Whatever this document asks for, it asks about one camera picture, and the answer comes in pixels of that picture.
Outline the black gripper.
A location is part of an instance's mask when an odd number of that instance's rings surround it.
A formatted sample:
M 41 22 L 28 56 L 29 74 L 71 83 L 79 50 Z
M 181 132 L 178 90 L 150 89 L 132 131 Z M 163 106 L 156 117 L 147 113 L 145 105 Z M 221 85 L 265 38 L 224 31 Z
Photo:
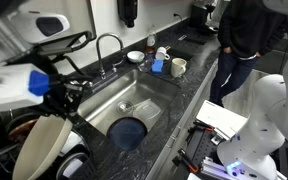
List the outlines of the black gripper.
M 92 79 L 86 75 L 63 74 L 49 76 L 49 90 L 40 105 L 42 112 L 61 117 L 74 116 L 81 103 L 84 90 L 92 86 Z

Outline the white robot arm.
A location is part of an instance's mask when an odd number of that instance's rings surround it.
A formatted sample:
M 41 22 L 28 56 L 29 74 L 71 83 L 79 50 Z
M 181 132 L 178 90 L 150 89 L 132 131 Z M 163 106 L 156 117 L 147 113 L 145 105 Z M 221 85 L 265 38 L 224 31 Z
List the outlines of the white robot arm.
M 288 15 L 288 0 L 230 0 L 220 22 L 219 42 L 224 50 L 241 55 L 242 48 L 255 45 L 253 40 L 238 43 L 245 38 L 246 27 L 255 32 L 274 29 L 259 22 L 271 15 Z M 9 57 L 0 56 L 0 111 L 30 107 L 43 102 L 46 93 L 35 83 L 45 74 L 32 64 L 5 66 Z M 245 167 L 262 175 L 266 169 L 259 157 L 278 148 L 288 140 L 288 62 L 281 75 L 269 75 L 256 86 L 257 98 L 247 123 L 230 140 L 218 146 L 218 155 L 228 171 Z

